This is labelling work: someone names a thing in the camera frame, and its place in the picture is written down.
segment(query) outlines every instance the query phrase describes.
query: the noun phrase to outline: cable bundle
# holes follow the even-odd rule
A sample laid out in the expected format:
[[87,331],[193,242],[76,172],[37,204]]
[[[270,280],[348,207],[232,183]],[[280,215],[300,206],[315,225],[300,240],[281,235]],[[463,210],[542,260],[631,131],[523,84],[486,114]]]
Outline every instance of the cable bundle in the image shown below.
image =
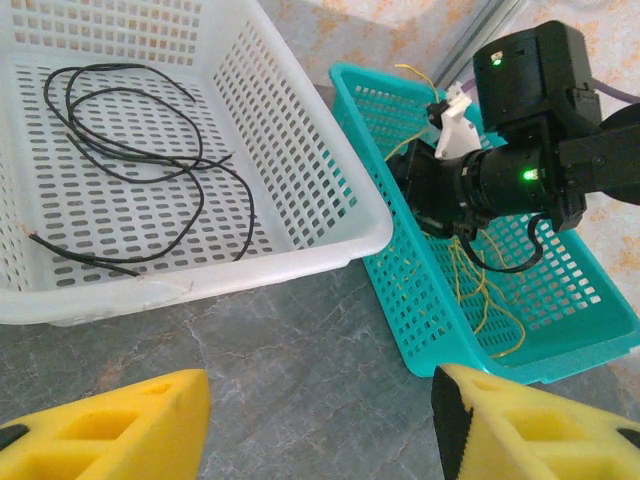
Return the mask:
[[[47,106],[51,109],[51,111],[60,119],[60,121],[69,129],[71,133],[68,133],[66,136],[69,141],[76,147],[76,149],[85,157],[89,162],[91,162],[95,167],[103,171],[109,176],[115,177],[118,180],[123,182],[127,182],[130,184],[136,185],[150,185],[154,183],[168,181],[180,176],[186,176],[190,179],[199,194],[199,202],[198,206],[193,213],[191,219],[185,224],[184,229],[179,233],[179,235],[161,252],[158,252],[153,255],[149,255],[146,257],[143,256],[133,256],[130,258],[111,258],[111,257],[100,257],[91,253],[76,253],[66,250],[64,248],[53,245],[43,238],[41,238],[37,233],[32,233],[29,235],[29,238],[52,251],[53,253],[70,259],[76,262],[83,263],[85,265],[90,265],[94,267],[105,268],[107,270],[112,270],[114,272],[123,273],[131,276],[138,276],[139,273],[134,270],[124,268],[120,265],[127,264],[140,264],[144,262],[149,262],[152,260],[156,260],[158,258],[163,257],[171,250],[173,250],[178,244],[182,241],[182,239],[187,235],[191,227],[194,225],[200,214],[204,209],[205,202],[205,194],[202,188],[202,185],[198,181],[196,177],[196,172],[202,172],[206,170],[212,169],[220,169],[242,184],[242,186],[247,191],[248,200],[249,200],[249,227],[247,231],[247,238],[244,242],[243,248],[240,252],[235,256],[233,261],[240,260],[244,254],[247,252],[249,246],[251,245],[251,240],[253,237],[253,230],[255,226],[255,204],[253,200],[253,195],[251,194],[251,189],[249,185],[244,181],[244,179],[238,175],[236,172],[231,170],[229,167],[225,166],[224,163],[229,160],[233,154],[227,155],[220,160],[208,160],[203,158],[204,153],[204,145],[202,141],[202,134],[198,129],[198,126],[184,113],[165,102],[163,99],[152,95],[148,92],[145,92],[141,89],[129,88],[129,87],[110,87],[104,88],[101,90],[96,90],[86,95],[83,95],[76,100],[72,101],[73,94],[73,86],[76,80],[84,73],[90,72],[109,72],[109,71],[121,71],[121,70],[129,70],[129,69],[144,69],[159,75],[164,80],[169,82],[172,86],[174,86],[177,90],[179,90],[182,94],[186,95],[193,102],[196,99],[182,86],[176,83],[174,80],[169,78],[167,75],[159,72],[158,70],[148,67],[146,65],[141,64],[132,64],[132,63],[106,63],[106,64],[95,64],[89,65],[87,67],[66,67],[53,72],[47,78],[44,85],[44,100]],[[60,108],[53,104],[51,101],[51,84],[55,80],[58,75],[67,72],[74,72],[67,85],[65,87],[65,95],[64,95],[64,114]],[[147,97],[153,100],[154,102],[166,107],[175,113],[178,117],[185,120],[194,130],[195,136],[197,138],[198,144],[198,153],[195,156],[189,155],[162,155],[156,152],[148,152],[145,150],[137,149],[127,145],[124,142],[117,142],[112,140],[104,135],[101,135],[92,129],[90,129],[87,125],[85,125],[81,119],[76,115],[76,110],[80,105],[86,102],[89,99],[95,98],[100,95],[105,95],[109,93],[118,93],[118,92],[129,92],[135,95],[139,95],[142,97]],[[112,160],[120,160],[127,163],[137,163],[144,165],[156,165],[163,169],[163,174],[149,179],[135,179],[130,178],[125,175],[121,175],[120,173],[112,170],[111,168],[100,163],[94,156],[94,154],[98,154],[104,157],[108,157]]]

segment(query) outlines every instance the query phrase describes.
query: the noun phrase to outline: green led light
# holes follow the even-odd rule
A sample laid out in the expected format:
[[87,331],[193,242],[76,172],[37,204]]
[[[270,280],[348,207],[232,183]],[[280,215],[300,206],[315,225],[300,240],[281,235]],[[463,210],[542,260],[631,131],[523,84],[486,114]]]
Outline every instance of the green led light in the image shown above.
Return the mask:
[[534,168],[533,170],[527,170],[522,174],[522,178],[524,178],[527,182],[531,182],[533,180],[538,179],[538,169]]

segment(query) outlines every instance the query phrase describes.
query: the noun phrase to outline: white plastic basket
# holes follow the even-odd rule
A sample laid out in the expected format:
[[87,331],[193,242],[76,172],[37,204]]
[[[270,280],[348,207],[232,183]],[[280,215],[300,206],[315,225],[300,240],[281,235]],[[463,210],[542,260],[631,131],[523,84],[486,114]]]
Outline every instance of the white plastic basket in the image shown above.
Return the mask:
[[[0,323],[74,325],[282,282],[389,241],[386,204],[254,0],[0,0],[0,29]],[[235,152],[227,165],[256,201],[241,261],[231,259],[246,238],[247,197],[220,171],[198,174],[205,212],[140,277],[57,258],[27,238],[37,231],[74,251],[149,255],[195,208],[187,180],[136,186],[96,173],[46,108],[42,86],[53,70],[125,60],[158,68],[198,102],[140,70],[89,74],[80,85],[155,91],[200,126],[205,157]],[[100,97],[86,108],[108,135],[147,149],[193,148],[192,133],[143,98]]]

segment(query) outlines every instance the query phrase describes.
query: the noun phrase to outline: teal plastic basket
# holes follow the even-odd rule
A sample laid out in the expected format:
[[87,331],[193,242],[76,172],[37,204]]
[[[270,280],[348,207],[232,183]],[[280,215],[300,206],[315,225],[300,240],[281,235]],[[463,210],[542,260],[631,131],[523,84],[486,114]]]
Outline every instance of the teal plastic basket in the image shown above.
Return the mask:
[[[542,222],[538,237],[545,255],[536,267],[520,275],[487,273],[492,300],[519,319],[524,343],[512,353],[521,327],[500,309],[483,318],[482,295],[458,304],[461,294],[477,284],[456,275],[448,246],[451,240],[426,238],[415,222],[384,157],[401,141],[426,125],[431,89],[393,75],[337,64],[330,72],[336,87],[333,114],[387,201],[394,220],[389,246],[367,257],[365,265],[404,361],[415,375],[430,377],[437,365],[459,363],[521,383],[551,382],[618,358],[640,343],[640,324],[631,306],[577,234],[555,234]],[[483,145],[502,139],[484,136],[478,107],[466,114]],[[487,233],[504,261],[517,265],[531,256],[526,235],[528,216],[494,220]],[[500,266],[493,244],[479,236],[473,244],[487,263]]]

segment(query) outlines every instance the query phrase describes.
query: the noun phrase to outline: white plastic connector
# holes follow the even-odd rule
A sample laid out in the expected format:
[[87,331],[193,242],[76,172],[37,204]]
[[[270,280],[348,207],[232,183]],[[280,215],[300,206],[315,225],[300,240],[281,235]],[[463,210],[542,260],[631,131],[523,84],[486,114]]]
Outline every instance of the white plastic connector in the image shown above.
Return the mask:
[[462,91],[460,82],[449,87],[447,101],[449,108],[442,114],[442,134],[436,148],[436,158],[454,159],[482,149],[475,125],[464,118],[472,100]]

